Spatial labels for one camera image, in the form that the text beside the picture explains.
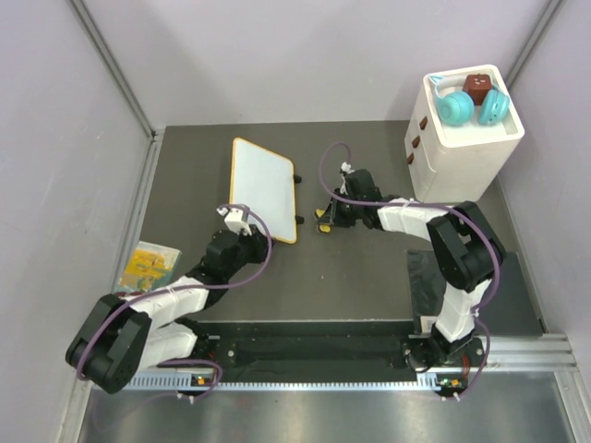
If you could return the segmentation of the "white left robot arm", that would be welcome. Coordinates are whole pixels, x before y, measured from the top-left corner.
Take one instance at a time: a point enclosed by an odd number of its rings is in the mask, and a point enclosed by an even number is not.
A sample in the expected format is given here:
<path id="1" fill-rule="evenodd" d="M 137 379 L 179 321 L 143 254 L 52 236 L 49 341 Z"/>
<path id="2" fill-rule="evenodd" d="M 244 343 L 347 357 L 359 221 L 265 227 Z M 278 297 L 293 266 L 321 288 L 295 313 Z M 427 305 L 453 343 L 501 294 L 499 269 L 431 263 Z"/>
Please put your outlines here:
<path id="1" fill-rule="evenodd" d="M 169 360 L 203 364 L 210 345 L 182 317 L 218 303 L 245 266 L 264 269 L 273 244 L 257 227 L 248 234 L 221 230 L 198 264 L 176 281 L 152 293 L 102 296 L 66 349 L 66 363 L 79 378 L 110 394 L 122 390 L 139 370 Z"/>

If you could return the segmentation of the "yellow framed whiteboard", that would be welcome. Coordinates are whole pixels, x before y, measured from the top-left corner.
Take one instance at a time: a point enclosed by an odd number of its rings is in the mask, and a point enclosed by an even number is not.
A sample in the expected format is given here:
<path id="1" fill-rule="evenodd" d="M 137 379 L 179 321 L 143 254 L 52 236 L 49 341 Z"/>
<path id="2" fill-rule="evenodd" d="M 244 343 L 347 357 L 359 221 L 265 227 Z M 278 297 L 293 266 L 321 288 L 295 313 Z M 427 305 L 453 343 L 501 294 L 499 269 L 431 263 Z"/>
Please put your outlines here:
<path id="1" fill-rule="evenodd" d="M 243 138 L 232 145 L 229 202 L 253 213 L 248 222 L 288 245 L 297 240 L 293 162 Z"/>

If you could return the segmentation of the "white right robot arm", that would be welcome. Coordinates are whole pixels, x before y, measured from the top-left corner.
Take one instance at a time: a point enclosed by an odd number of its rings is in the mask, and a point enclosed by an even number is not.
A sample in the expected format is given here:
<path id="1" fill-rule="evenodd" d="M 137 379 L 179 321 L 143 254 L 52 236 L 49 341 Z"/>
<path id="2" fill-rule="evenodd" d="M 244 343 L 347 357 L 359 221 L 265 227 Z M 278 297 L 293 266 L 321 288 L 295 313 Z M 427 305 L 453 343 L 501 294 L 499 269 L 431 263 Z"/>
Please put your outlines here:
<path id="1" fill-rule="evenodd" d="M 499 237 L 475 202 L 448 207 L 385 197 L 369 171 L 355 170 L 347 162 L 339 174 L 343 183 L 333 191 L 329 206 L 315 213 L 319 229 L 328 232 L 362 222 L 369 229 L 429 241 L 445 280 L 442 306 L 431 327 L 430 350 L 438 363 L 454 364 L 472 339 L 485 291 L 498 286 L 506 257 Z"/>

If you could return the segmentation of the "yellow bone-shaped eraser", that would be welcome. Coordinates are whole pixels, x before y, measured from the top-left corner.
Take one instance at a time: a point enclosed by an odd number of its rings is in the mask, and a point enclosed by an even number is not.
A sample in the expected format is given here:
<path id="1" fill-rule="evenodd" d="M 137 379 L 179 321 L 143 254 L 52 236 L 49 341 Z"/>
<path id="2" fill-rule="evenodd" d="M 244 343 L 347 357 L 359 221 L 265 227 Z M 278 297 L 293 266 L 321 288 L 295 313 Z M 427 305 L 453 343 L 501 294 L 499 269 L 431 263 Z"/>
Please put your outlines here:
<path id="1" fill-rule="evenodd" d="M 319 233 L 330 233 L 332 231 L 332 211 L 330 209 L 316 209 L 314 217 Z"/>

